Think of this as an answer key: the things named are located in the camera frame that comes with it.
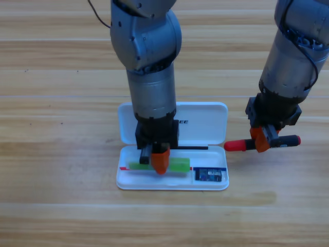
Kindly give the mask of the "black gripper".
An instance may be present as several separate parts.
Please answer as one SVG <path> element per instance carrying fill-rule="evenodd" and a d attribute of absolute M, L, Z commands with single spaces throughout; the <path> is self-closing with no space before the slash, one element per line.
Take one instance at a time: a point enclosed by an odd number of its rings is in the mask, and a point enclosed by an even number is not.
<path fill-rule="evenodd" d="M 278 101 L 276 96 L 257 94 L 249 98 L 245 113 L 250 121 L 251 138 L 245 140 L 246 148 L 256 148 L 258 153 L 269 148 L 295 147 L 301 144 L 297 135 L 280 136 L 285 126 L 296 124 L 301 109 L 298 104 Z"/>
<path fill-rule="evenodd" d="M 150 164 L 157 174 L 165 174 L 170 162 L 170 149 L 178 147 L 179 121 L 173 117 L 137 117 L 135 131 L 139 162 Z"/>

